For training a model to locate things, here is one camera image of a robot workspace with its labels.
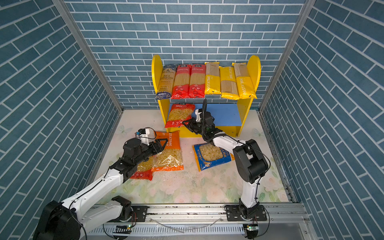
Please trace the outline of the orange pasta bag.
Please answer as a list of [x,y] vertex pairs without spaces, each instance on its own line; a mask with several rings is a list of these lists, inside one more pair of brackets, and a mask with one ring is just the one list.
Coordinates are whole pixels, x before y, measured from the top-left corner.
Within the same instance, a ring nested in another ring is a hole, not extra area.
[[168,139],[165,149],[152,156],[154,166],[152,172],[184,170],[179,132],[156,132],[156,139]]

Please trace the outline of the blue elbow pasta bag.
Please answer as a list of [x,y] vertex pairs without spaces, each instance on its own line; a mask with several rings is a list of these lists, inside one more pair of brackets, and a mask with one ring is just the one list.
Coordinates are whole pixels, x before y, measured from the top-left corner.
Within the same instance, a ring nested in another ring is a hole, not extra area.
[[211,144],[193,145],[193,150],[199,172],[235,160],[233,154]]

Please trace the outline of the red macaroni bag front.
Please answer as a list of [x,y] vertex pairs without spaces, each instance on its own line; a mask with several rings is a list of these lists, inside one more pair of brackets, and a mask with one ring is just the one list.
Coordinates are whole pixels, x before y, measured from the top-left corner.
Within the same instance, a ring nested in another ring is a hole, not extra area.
[[183,125],[183,121],[187,121],[192,118],[194,110],[194,104],[173,104],[165,128],[181,127]]

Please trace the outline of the red macaroni bag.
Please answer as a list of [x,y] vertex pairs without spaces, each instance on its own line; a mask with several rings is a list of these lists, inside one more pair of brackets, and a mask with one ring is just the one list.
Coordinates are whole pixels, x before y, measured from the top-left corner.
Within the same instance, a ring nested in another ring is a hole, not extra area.
[[137,171],[131,176],[131,179],[136,180],[149,180],[153,179],[152,168],[154,166],[154,160],[149,159],[146,162],[142,162],[138,165]]
[[165,128],[181,127],[183,125],[183,121],[187,121],[192,118],[194,110],[194,104],[173,104]]

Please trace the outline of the red macaroni bag back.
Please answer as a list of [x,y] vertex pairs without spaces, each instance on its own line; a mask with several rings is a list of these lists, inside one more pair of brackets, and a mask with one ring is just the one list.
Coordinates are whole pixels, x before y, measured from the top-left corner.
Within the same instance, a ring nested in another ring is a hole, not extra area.
[[136,180],[149,180],[153,179],[152,168],[154,166],[154,160],[149,159],[146,162],[142,162],[138,165],[137,171],[131,176],[131,179]]

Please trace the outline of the red spaghetti bag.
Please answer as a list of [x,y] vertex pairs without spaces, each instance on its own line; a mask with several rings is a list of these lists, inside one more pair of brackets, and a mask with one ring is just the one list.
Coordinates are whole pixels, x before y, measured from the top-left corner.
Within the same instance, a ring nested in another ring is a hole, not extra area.
[[206,84],[206,65],[195,64],[191,68],[189,98],[204,98]]
[[178,65],[171,99],[189,98],[191,69],[191,65]]

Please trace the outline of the yellow spaghetti box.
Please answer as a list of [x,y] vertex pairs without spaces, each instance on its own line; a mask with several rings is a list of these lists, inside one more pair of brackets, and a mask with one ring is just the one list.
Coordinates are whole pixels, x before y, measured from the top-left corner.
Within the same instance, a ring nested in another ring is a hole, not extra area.
[[206,83],[205,95],[221,94],[221,79],[219,62],[205,62],[206,65]]
[[239,100],[239,92],[233,67],[220,67],[221,97],[229,100]]
[[246,63],[232,63],[240,99],[256,98],[256,92]]

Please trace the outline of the dark blue spaghetti bag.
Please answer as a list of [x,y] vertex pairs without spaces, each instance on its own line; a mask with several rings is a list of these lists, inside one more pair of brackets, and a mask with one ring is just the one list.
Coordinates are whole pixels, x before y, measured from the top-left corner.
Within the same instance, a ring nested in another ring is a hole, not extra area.
[[171,98],[177,67],[177,64],[165,65],[163,67],[158,91],[155,96],[156,100],[164,100]]

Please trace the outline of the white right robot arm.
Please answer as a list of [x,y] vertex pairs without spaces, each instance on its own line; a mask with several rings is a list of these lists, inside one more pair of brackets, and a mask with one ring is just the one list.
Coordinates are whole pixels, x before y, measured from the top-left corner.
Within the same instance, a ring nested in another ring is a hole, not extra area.
[[243,191],[239,200],[241,216],[249,220],[256,215],[260,202],[258,190],[260,180],[270,168],[270,163],[253,139],[241,141],[216,128],[214,118],[205,109],[195,111],[196,117],[183,121],[192,133],[201,135],[205,142],[228,151],[235,157],[238,174],[243,180]]

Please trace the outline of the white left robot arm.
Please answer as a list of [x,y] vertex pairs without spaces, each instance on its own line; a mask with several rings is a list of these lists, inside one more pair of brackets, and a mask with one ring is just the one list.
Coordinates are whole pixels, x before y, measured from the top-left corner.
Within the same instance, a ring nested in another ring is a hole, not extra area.
[[168,139],[144,143],[139,138],[125,142],[124,153],[107,172],[80,192],[61,201],[48,203],[34,232],[35,240],[80,240],[95,228],[117,220],[134,227],[138,220],[131,201],[113,197],[107,204],[93,206],[114,188],[126,182],[137,172],[138,165],[161,153]]

